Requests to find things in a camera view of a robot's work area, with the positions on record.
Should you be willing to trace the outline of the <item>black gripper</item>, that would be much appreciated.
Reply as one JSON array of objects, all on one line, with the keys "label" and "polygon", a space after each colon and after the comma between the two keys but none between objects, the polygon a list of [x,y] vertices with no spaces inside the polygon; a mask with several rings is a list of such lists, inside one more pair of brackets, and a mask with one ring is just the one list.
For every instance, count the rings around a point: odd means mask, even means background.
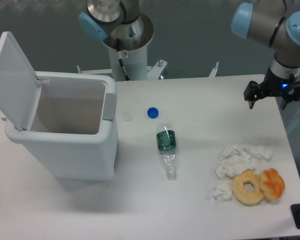
[{"label": "black gripper", "polygon": [[286,77],[281,78],[268,68],[262,83],[248,83],[244,90],[244,100],[248,102],[249,109],[252,109],[256,101],[278,96],[283,99],[281,109],[284,110],[287,104],[300,100],[300,81],[295,81],[294,73],[288,73]]}]

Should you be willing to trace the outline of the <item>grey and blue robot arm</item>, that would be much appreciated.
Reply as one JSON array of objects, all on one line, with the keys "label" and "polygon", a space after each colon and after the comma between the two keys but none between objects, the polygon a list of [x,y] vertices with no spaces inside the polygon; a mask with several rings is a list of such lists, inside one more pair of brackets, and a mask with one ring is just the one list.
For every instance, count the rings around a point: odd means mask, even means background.
[{"label": "grey and blue robot arm", "polygon": [[[286,17],[289,0],[258,0],[238,6],[232,22],[234,34],[253,39],[275,50],[262,83],[251,81],[244,99],[252,108],[256,101],[281,97],[281,107],[300,99],[300,11]],[[108,49],[116,81],[156,80],[166,62],[147,65],[147,47],[154,35],[153,23],[140,12],[136,0],[90,0],[78,21],[82,29]]]}]

